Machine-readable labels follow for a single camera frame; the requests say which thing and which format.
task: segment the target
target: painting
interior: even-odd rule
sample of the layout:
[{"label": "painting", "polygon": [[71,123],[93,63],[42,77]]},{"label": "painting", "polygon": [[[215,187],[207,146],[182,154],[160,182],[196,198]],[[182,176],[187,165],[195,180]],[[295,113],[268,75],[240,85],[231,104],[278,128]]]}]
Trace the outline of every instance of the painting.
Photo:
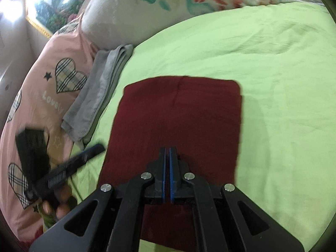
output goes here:
[{"label": "painting", "polygon": [[50,38],[77,17],[84,0],[26,0],[26,19]]}]

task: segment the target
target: hand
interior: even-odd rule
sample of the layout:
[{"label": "hand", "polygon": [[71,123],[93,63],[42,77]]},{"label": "hand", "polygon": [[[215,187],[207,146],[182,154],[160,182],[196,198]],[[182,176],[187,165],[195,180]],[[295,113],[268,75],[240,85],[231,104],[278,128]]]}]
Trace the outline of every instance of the hand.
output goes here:
[{"label": "hand", "polygon": [[[56,216],[58,219],[61,219],[70,212],[70,207],[66,204],[66,202],[72,195],[71,188],[65,184],[60,190],[55,191],[55,195],[60,201],[60,205],[56,209]],[[53,209],[48,201],[44,201],[42,203],[42,208],[46,214],[51,214],[53,212]]]}]

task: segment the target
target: dark red towel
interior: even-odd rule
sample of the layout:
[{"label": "dark red towel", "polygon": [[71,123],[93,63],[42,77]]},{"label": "dark red towel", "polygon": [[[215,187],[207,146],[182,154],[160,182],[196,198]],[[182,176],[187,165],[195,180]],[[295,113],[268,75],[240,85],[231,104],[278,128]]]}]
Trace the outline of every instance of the dark red towel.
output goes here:
[{"label": "dark red towel", "polygon": [[[99,183],[117,186],[146,171],[160,147],[176,146],[190,171],[209,183],[234,182],[241,95],[232,80],[164,76],[125,87]],[[146,206],[142,239],[196,251],[189,207]]]}]

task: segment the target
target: wire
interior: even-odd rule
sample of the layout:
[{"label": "wire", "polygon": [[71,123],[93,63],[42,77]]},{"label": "wire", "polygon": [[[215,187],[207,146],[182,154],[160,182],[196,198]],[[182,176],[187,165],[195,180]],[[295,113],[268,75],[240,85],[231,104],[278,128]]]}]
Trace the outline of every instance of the wire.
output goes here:
[{"label": "wire", "polygon": [[73,185],[73,187],[74,187],[74,189],[75,189],[75,192],[78,194],[78,196],[79,196],[79,198],[81,199],[81,201],[83,201],[82,196],[80,195],[80,193],[79,193],[79,191],[78,191],[76,185],[75,185],[74,182],[73,182],[72,175],[70,176],[70,181],[71,181],[71,184]]}]

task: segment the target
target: folded towel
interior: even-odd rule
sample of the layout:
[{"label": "folded towel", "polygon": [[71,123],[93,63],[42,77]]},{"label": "folded towel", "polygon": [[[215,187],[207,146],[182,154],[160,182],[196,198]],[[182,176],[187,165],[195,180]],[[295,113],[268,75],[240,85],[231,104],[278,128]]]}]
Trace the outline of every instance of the folded towel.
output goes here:
[{"label": "folded towel", "polygon": [[132,45],[98,51],[84,87],[64,115],[61,127],[82,150],[90,142],[132,52]]},{"label": "folded towel", "polygon": [[[232,80],[164,76],[126,86],[98,186],[126,183],[170,146],[209,183],[234,183],[241,99]],[[147,205],[141,238],[196,251],[190,206]]]}]

